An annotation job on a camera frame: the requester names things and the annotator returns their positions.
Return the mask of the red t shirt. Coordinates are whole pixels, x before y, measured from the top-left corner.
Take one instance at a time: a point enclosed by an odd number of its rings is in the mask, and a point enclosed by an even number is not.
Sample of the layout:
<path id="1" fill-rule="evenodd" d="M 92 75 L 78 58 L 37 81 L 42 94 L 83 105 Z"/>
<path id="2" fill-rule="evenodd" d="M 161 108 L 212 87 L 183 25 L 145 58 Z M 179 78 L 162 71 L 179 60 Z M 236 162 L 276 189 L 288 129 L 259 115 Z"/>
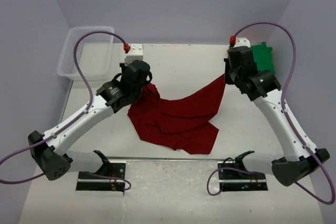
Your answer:
<path id="1" fill-rule="evenodd" d="M 210 123 L 218 113 L 225 90 L 221 75 L 197 92 L 178 100 L 161 98 L 146 85 L 128 110 L 140 140 L 189 154 L 210 154 L 219 129 Z"/>

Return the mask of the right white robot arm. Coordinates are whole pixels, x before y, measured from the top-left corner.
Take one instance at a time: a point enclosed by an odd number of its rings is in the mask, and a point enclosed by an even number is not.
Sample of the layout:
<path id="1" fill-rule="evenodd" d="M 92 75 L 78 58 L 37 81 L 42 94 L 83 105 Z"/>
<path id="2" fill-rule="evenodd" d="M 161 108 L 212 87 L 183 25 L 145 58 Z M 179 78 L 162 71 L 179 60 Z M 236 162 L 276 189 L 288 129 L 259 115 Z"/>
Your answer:
<path id="1" fill-rule="evenodd" d="M 224 61 L 226 84 L 235 85 L 262 112 L 283 150 L 283 157 L 267 163 L 264 173 L 273 174 L 282 185 L 290 186 L 318 168 L 308 147 L 320 162 L 329 159 L 329 152 L 317 148 L 308 138 L 289 107 L 281 106 L 279 81 L 271 71 L 257 69 L 251 48 L 230 47 Z"/>

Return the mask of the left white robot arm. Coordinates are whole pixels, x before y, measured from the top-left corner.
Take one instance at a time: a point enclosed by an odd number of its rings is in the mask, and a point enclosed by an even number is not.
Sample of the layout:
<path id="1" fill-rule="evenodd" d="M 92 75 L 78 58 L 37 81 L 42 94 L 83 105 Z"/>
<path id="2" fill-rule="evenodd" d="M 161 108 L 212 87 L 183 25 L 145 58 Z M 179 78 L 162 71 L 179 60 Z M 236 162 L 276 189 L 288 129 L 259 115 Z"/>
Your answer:
<path id="1" fill-rule="evenodd" d="M 70 147 L 96 124 L 133 104 L 142 95 L 144 85 L 150 83 L 150 66 L 135 60 L 122 67 L 121 73 L 106 82 L 88 104 L 59 125 L 44 133 L 33 131 L 28 136 L 32 158 L 49 180 L 56 180 L 66 172 L 89 172 L 97 178 L 108 175 L 107 158 L 101 151 L 71 152 Z"/>

